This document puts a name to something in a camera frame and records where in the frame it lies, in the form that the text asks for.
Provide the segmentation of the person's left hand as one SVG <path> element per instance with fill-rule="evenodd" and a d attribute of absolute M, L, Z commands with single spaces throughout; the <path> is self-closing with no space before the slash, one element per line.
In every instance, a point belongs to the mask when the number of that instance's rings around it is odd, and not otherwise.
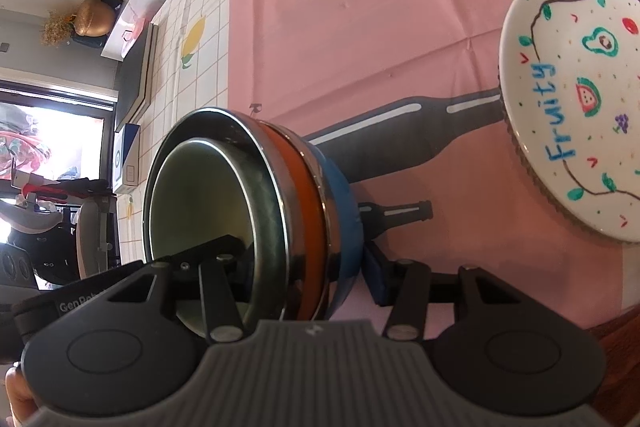
<path fill-rule="evenodd" d="M 4 379 L 11 415 L 6 418 L 9 426 L 18 427 L 29 421 L 39 407 L 18 365 L 10 366 Z"/>

